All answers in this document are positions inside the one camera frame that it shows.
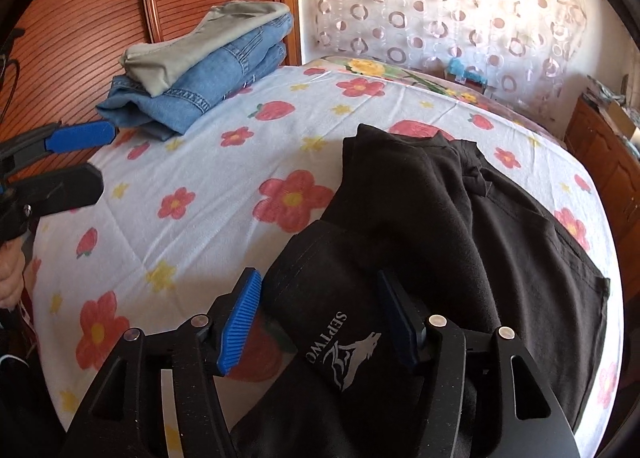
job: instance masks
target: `wolf logo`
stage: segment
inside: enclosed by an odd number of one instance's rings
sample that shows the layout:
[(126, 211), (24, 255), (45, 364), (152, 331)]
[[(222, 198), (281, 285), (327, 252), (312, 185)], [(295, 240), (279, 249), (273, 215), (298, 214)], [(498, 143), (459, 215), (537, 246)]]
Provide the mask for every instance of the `wolf logo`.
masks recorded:
[(380, 333), (371, 332), (366, 339), (356, 341), (348, 346), (341, 346), (336, 341), (327, 351), (322, 359), (322, 364), (331, 355), (334, 382), (340, 391), (346, 390), (353, 383), (358, 367), (372, 356), (373, 350), (378, 345), (378, 339), (380, 339)]

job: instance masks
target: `human hand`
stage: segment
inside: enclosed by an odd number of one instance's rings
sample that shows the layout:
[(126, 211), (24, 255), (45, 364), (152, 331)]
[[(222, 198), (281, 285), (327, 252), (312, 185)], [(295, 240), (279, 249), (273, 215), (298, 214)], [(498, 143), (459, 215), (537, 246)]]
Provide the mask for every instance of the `human hand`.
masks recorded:
[(18, 304), (24, 279), (22, 240), (12, 239), (0, 246), (0, 308), (13, 308)]

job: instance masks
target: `metal pin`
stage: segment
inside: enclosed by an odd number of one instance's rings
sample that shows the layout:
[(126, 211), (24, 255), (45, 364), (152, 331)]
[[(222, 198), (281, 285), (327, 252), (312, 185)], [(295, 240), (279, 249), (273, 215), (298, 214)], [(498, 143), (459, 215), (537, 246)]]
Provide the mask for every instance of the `metal pin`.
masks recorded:
[(209, 323), (209, 318), (205, 314), (196, 315), (191, 318), (191, 326), (194, 328), (202, 328)]
[(442, 315), (432, 315), (429, 317), (429, 324), (436, 328), (442, 328), (447, 325), (447, 319)]
[(498, 329), (498, 335), (500, 335), (500, 337), (502, 337), (503, 339), (507, 339), (509, 341), (509, 340), (513, 339), (516, 336), (516, 332), (514, 332), (508, 326), (501, 326)]
[(122, 337), (126, 341), (133, 342), (138, 337), (140, 337), (140, 330), (138, 330), (137, 328), (129, 328), (126, 332), (124, 332), (124, 335)]

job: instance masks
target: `bed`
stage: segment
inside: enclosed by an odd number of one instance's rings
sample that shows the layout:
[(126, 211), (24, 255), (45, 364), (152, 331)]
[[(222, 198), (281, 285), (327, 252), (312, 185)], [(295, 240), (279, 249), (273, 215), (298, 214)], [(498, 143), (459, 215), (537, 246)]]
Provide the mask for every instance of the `bed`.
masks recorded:
[[(289, 238), (319, 218), (340, 184), (342, 139), (368, 123), (391, 133), (443, 131), (477, 142), (496, 168), (556, 215), (610, 279), (605, 347), (575, 434), (581, 456), (593, 456), (620, 372), (623, 310), (616, 252), (590, 176), (543, 131), (482, 108), (472, 92), (429, 90), (378, 62), (341, 59), (281, 67), (230, 95), (184, 136), (161, 142), (121, 131), (91, 159), (104, 176), (98, 204), (40, 222), (29, 269), (34, 326), (62, 424), (68, 427), (127, 327), (174, 329), (228, 292), (245, 266), (264, 274)], [(265, 205), (280, 185), (299, 200), (268, 213), (273, 209)], [(216, 379), (230, 428), (294, 352), (258, 311), (240, 364)], [(170, 390), (163, 394), (169, 398)], [(181, 456), (175, 414), (165, 416), (170, 453)]]

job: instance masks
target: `blue jeans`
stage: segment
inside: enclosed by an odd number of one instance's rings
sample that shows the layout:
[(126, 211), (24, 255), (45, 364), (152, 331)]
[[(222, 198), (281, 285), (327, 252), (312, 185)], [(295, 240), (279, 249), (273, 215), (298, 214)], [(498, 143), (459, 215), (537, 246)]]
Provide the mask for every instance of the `blue jeans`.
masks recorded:
[(98, 114), (118, 127), (141, 127), (165, 140), (184, 134), (199, 117), (273, 72), (286, 56), (282, 43), (293, 25), (286, 14), (210, 53), (163, 94), (152, 98), (138, 82), (117, 75)]

